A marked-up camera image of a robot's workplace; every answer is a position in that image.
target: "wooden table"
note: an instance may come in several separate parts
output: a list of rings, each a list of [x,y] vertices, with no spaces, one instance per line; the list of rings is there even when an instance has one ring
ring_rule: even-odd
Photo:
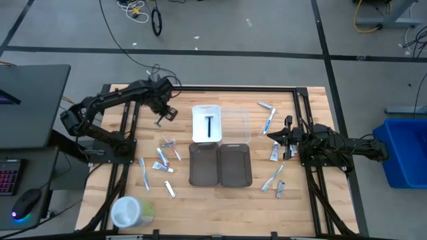
[[[126,86],[112,85],[111,90]],[[308,92],[314,123],[333,127],[326,90],[323,87],[308,87]],[[155,206],[155,219],[148,227],[122,229],[119,232],[152,234],[154,229],[160,229],[160,234],[171,235],[269,236],[270,232],[277,231],[279,236],[314,236],[306,173],[298,157],[286,161],[286,168],[278,175],[269,190],[261,192],[261,186],[283,160],[270,161],[273,141],[267,137],[258,137],[270,112],[260,107],[257,101],[269,103],[278,110],[269,132],[282,129],[287,115],[292,115],[296,119],[292,94],[280,92],[183,91],[179,97],[169,101],[169,105],[179,111],[178,116],[173,122],[163,120],[161,128],[153,124],[158,116],[149,108],[142,107],[135,134],[137,153],[135,163],[129,170],[125,194],[151,201]],[[188,145],[192,143],[191,108],[194,105],[207,104],[245,108],[249,111],[252,133],[252,140],[249,143],[252,186],[235,189],[221,185],[193,187],[188,183]],[[102,127],[108,131],[118,130],[122,112],[123,105],[106,110]],[[131,115],[128,119],[128,128],[130,123]],[[175,171],[166,173],[148,168],[150,191],[147,191],[137,159],[143,157],[149,167],[154,161],[159,161],[155,149],[163,143],[162,135],[177,141],[177,149],[183,157],[183,163],[166,149],[165,154]],[[284,147],[280,147],[279,158],[283,152]],[[85,226],[104,202],[110,171],[111,165],[104,165],[89,178],[76,229]],[[351,230],[358,232],[346,176],[336,167],[324,167],[324,175],[332,207]],[[286,183],[286,189],[283,197],[277,199],[276,188],[279,179]],[[177,193],[175,199],[171,199],[166,191],[164,186],[166,180]],[[323,209],[319,203],[318,206],[322,231],[326,233]]]

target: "blue bin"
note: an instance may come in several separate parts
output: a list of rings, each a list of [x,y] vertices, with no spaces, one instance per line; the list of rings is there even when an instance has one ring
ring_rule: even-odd
[[[395,188],[427,188],[427,119],[387,119],[373,134],[388,149],[382,166]]]

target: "yellow cable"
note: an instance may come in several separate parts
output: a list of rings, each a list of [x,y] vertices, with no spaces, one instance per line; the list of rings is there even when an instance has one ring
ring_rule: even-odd
[[[69,103],[71,103],[71,104],[75,104],[73,100],[69,99],[69,98],[68,98],[68,97],[66,97],[66,96],[62,96],[62,99],[64,99],[65,101],[67,101],[67,102],[69,102]]]
[[[360,1],[359,1],[358,7],[356,8],[356,11],[354,12],[354,16],[353,16],[353,26],[354,26],[354,29],[355,29],[357,32],[359,32],[359,33],[373,33],[373,32],[375,32],[375,31],[379,30],[379,27],[376,27],[376,28],[371,29],[371,30],[363,31],[363,30],[359,30],[359,29],[358,29],[358,27],[356,26],[356,17],[357,17],[357,15],[358,15],[359,8],[360,8],[360,4],[362,4],[362,1],[363,1],[363,0],[360,0]]]
[[[0,63],[2,63],[4,65],[13,65],[12,63],[8,63],[8,62],[2,61],[2,60],[0,60]]]

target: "white cup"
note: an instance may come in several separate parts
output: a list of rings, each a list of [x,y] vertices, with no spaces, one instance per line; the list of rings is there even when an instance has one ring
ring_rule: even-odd
[[[110,217],[119,228],[145,227],[154,219],[154,206],[135,197],[121,197],[113,204]]]

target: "rgb keyboard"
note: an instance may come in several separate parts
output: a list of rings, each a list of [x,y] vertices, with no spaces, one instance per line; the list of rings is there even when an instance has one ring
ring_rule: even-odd
[[[22,159],[0,159],[0,196],[13,196],[19,183]]]

